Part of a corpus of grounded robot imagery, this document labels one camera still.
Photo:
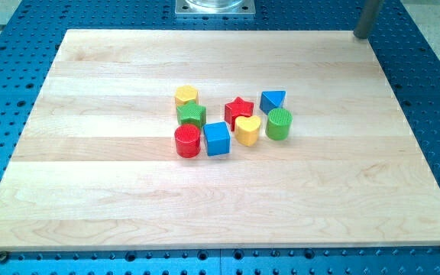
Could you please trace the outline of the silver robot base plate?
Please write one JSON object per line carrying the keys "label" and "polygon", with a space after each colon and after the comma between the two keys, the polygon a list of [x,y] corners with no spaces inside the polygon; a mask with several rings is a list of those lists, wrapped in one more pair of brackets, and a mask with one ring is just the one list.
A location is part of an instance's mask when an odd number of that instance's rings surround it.
{"label": "silver robot base plate", "polygon": [[254,15],[254,0],[176,0],[176,15]]}

